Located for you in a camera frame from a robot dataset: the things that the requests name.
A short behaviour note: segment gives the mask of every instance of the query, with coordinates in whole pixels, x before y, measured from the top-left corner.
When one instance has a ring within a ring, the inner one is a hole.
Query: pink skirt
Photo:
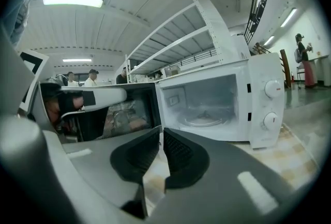
[[[302,64],[304,64],[304,68],[305,68],[305,85],[308,87],[314,86],[315,85],[314,76],[312,74],[312,69],[309,61],[302,61]]]

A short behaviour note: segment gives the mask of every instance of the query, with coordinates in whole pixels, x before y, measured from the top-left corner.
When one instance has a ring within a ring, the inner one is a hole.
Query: white shirt
[[[88,78],[84,83],[84,87],[95,87],[95,86],[97,86],[97,84],[95,83],[95,81],[91,80],[91,78]]]
[[[77,81],[68,81],[68,87],[79,87],[79,85]]]

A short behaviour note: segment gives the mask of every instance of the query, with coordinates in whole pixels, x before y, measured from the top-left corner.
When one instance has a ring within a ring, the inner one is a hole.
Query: cap
[[[90,73],[96,73],[96,74],[99,74],[99,72],[96,71],[95,69],[91,69],[91,70],[88,72],[88,74],[90,74]]]

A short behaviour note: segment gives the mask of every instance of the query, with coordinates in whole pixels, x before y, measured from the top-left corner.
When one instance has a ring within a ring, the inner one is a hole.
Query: microwave
[[[284,86],[277,54],[202,67],[152,83],[111,87],[124,89],[126,100],[71,115],[77,141],[155,127],[218,141],[249,141],[253,148],[272,146],[279,136]]]

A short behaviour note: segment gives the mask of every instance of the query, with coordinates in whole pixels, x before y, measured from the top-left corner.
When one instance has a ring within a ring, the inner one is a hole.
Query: woman
[[[301,34],[297,34],[295,36],[295,41],[298,46],[299,52],[302,56],[302,64],[304,65],[304,69],[305,69],[305,86],[306,88],[314,88],[315,82],[312,74],[312,69],[309,64],[308,53],[307,53],[308,51],[312,50],[312,47],[307,46],[307,48],[305,48],[304,45],[301,43],[302,38],[303,37]]]

